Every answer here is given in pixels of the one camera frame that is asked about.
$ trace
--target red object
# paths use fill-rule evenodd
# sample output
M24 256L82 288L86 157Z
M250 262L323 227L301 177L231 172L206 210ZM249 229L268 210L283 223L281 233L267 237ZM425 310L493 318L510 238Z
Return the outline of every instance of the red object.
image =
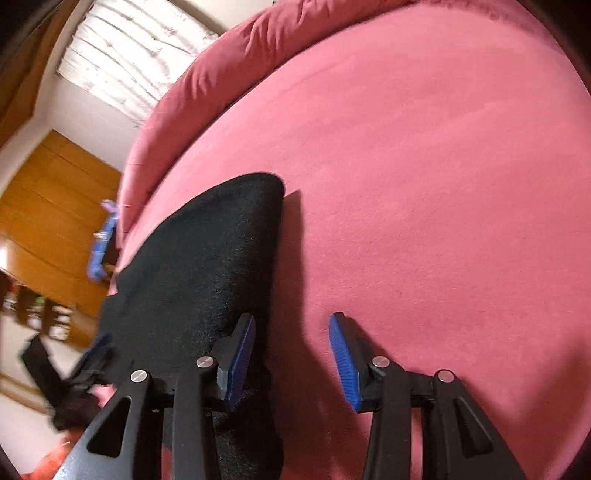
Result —
M284 0L200 56L132 150L119 267L195 195L277 173L283 478L360 478L369 418L327 333L344 311L404 368L460 375L555 480L591 428L591 99L516 2L399 4Z

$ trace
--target white wall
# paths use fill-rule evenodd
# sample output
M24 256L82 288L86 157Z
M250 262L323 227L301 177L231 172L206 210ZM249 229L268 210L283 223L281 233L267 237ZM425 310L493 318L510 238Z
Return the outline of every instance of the white wall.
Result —
M57 75L49 124L119 171L139 131L120 111Z
M0 395L0 444L19 473L31 472L59 438L48 416Z

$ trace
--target silver bolt head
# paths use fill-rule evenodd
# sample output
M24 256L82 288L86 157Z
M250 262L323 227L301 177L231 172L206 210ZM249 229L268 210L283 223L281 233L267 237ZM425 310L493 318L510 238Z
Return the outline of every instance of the silver bolt head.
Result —
M443 383L452 383L456 379L456 376L449 370L441 370L437 374L437 378Z
M131 374L131 381L133 383L141 383L146 378L148 378L148 373L146 372L146 370L136 370Z
M386 368L390 365L390 360L382 355L375 356L371 362L378 368Z
M197 358L197 366L199 368L209 368L214 364L214 362L215 360L213 359L213 357L209 355L200 356L199 358Z

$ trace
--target white curtain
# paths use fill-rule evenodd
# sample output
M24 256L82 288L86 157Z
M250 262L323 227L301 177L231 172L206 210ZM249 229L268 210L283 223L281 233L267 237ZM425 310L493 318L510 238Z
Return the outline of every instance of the white curtain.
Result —
M140 125L215 39L167 0L96 0L58 72Z

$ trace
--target blue plastic part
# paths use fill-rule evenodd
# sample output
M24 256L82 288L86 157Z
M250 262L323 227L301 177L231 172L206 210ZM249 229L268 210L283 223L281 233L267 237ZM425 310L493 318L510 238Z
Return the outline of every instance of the blue plastic part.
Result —
M349 347L340 329L336 315L330 317L329 324L330 346L335 356L336 366L339 370L340 384L343 387L345 399L351 404L353 410L361 409L361 391L359 389L359 372L355 368Z
M251 360L252 349L255 345L256 338L256 323L255 318L251 315L248 319L248 324L242 335L240 346L236 351L236 355L232 361L232 366L228 372L228 390L224 402L230 406L234 405L242 396L242 389L244 388L244 381L246 380L246 372L248 364Z
M107 250L107 245L111 240L113 233L115 232L115 228L117 226L118 221L119 213L111 213L108 216L107 220L105 220L105 223L103 224L102 229L100 230L102 233L105 234L105 237L100 240L96 240L92 244L92 250L90 251L90 259L88 260L88 266L86 267L86 275L92 281L98 282L107 276L107 272L103 268L102 261Z

